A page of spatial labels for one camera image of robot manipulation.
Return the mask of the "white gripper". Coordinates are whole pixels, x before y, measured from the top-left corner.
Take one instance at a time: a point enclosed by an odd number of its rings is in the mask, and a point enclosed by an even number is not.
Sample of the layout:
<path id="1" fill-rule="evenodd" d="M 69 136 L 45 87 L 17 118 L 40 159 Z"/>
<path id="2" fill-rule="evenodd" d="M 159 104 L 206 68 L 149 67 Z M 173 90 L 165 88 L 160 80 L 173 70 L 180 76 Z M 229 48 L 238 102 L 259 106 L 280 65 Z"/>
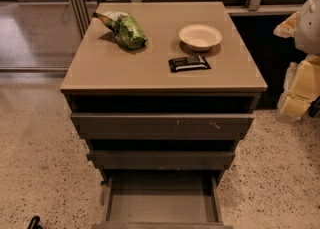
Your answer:
<path id="1" fill-rule="evenodd" d="M 299 12 L 294 12 L 286 20 L 276 26 L 273 34 L 289 38 L 295 35 L 296 21 Z M 297 68 L 294 81 L 291 86 L 291 94 L 308 102 L 313 102 L 320 95 L 320 56 L 308 55 Z M 279 99 L 279 111 L 291 118 L 300 118 L 310 107 L 310 103 L 299 98 L 281 96 Z"/>

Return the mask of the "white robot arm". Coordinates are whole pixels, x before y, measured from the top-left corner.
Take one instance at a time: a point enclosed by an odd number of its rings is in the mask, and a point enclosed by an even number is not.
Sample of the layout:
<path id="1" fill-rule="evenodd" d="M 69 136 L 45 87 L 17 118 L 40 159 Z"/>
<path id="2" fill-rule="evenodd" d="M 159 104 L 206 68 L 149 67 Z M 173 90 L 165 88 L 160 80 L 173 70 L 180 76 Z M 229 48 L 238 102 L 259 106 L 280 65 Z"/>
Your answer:
<path id="1" fill-rule="evenodd" d="M 295 47 L 307 54 L 300 63 L 291 62 L 285 75 L 284 92 L 277 119 L 293 123 L 305 114 L 320 117 L 320 0 L 307 0 L 301 9 L 279 24 L 273 32 L 294 38 Z"/>

